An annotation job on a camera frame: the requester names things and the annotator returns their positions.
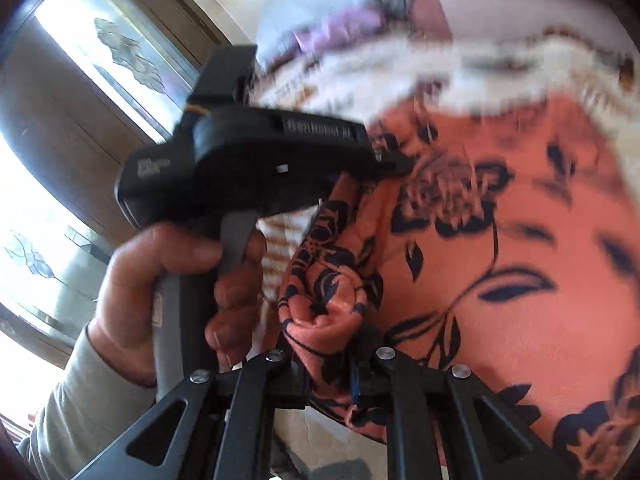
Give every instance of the sleeve cuff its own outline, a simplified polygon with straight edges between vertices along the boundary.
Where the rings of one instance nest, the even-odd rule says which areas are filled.
[[[62,381],[76,406],[114,434],[123,433],[151,407],[155,388],[130,383],[95,352],[82,329]]]

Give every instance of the hand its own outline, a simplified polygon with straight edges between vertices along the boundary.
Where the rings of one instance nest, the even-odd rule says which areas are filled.
[[[254,232],[242,266],[222,276],[214,296],[218,313],[205,337],[217,352],[220,370],[240,362],[251,348],[258,323],[264,236]],[[100,288],[89,341],[98,355],[127,380],[156,384],[151,330],[154,283],[165,272],[194,274],[220,262],[220,243],[189,234],[172,224],[157,224],[120,247],[111,258]]]

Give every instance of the wrist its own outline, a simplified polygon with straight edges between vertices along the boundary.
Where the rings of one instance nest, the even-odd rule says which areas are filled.
[[[118,375],[138,386],[156,386],[156,372],[153,363],[148,362],[148,348],[137,350],[119,347],[108,337],[97,319],[89,323],[87,337],[94,351]]]

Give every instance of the gray sleeve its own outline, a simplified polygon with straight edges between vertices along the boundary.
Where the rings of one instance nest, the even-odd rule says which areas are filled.
[[[155,394],[112,370],[84,327],[64,379],[18,451],[41,480],[70,480],[149,409]]]

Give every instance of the orange floral cloth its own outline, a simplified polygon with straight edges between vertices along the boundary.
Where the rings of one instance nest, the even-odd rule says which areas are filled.
[[[413,173],[341,177],[287,269],[278,312],[314,405],[385,439],[348,394],[365,330],[470,366],[579,478],[609,478],[640,425],[640,222],[614,155],[561,93],[491,117],[415,103],[369,127]]]

